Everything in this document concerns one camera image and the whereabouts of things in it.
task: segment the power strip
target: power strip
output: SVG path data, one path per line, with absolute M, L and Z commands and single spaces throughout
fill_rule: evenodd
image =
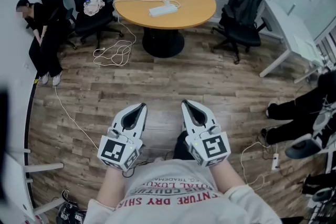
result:
M 279 154 L 278 153 L 274 153 L 273 154 L 273 161 L 272 161 L 272 171 L 276 171 L 279 169 L 278 166 L 278 162 L 279 162 Z
M 177 7 L 173 4 L 164 5 L 156 8 L 149 9 L 149 15 L 152 17 L 158 17 L 161 15 L 177 12 Z

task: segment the black outfit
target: black outfit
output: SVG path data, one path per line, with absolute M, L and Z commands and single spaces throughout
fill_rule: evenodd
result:
M 287 140 L 295 140 L 305 134 L 313 134 L 312 126 L 323 107 L 323 98 L 327 96 L 327 101 L 336 101 L 336 86 L 334 79 L 336 72 L 323 74 L 319 78 L 319 85 L 314 90 L 298 97 L 295 101 L 284 104 L 271 104 L 268 107 L 268 116 L 274 120 L 293 120 L 278 128 L 267 131 L 266 142 L 270 145 Z M 328 126 L 332 130 L 324 130 L 324 137 L 328 137 L 336 131 L 336 117 L 332 118 Z
M 173 159 L 195 159 L 193 155 L 188 152 L 188 148 L 185 144 L 185 138 L 187 136 L 187 131 L 183 131 L 177 138 Z
M 64 30 L 59 21 L 48 22 L 50 14 L 43 4 L 34 4 L 34 19 L 28 17 L 25 20 L 30 28 L 38 30 L 42 34 L 43 26 L 48 26 L 42 44 L 38 43 L 36 37 L 29 50 L 29 56 L 37 70 L 37 74 L 42 77 L 49 72 L 51 77 L 58 75 L 62 71 L 57 58 L 57 51 L 61 43 L 61 32 Z
M 336 173 L 321 174 L 317 176 L 308 176 L 304 181 L 302 188 L 303 194 L 314 195 L 323 188 L 334 188 L 336 186 Z

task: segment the white desk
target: white desk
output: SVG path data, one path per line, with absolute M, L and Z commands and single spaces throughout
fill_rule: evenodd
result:
M 312 62 L 316 68 L 311 70 L 309 72 L 310 74 L 315 72 L 318 67 L 323 66 L 322 59 L 319 55 L 314 40 L 300 18 L 298 18 L 296 15 L 288 16 L 285 11 L 276 3 L 264 0 L 260 6 L 256 20 L 260 19 L 265 11 L 268 11 L 272 17 L 272 22 L 270 22 L 270 24 L 275 24 L 276 28 L 280 30 L 287 49 L 272 64 L 270 64 L 264 71 L 260 73 L 260 77 L 263 78 L 268 73 L 272 72 L 272 70 L 285 61 L 290 54 L 300 55 L 301 57 Z M 299 79 L 296 79 L 294 83 L 298 83 L 307 76 L 308 74 Z
M 64 200 L 62 198 L 58 198 L 46 205 L 34 209 L 31 205 L 27 189 L 27 183 L 32 183 L 33 181 L 31 179 L 26 179 L 26 173 L 59 168 L 63 168 L 62 163 L 21 166 L 21 164 L 14 158 L 5 153 L 2 182 L 6 197 L 17 205 L 17 207 L 20 208 L 25 215 L 30 217 L 32 220 L 35 220 L 36 215 L 61 205 Z

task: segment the black bag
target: black bag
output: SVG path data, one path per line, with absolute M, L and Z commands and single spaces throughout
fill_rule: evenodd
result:
M 67 189 L 62 191 L 62 198 L 65 200 L 59 210 L 56 217 L 57 224 L 83 224 L 86 210 L 80 210 L 78 204 L 75 201 L 71 201 L 68 198 L 69 191 Z
M 257 16 L 255 0 L 233 0 L 231 8 L 237 23 L 246 26 L 254 25 Z

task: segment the backpack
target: backpack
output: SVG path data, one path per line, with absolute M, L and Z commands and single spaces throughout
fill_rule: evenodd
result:
M 255 0 L 233 0 L 231 7 L 237 23 L 246 26 L 254 24 L 257 16 Z

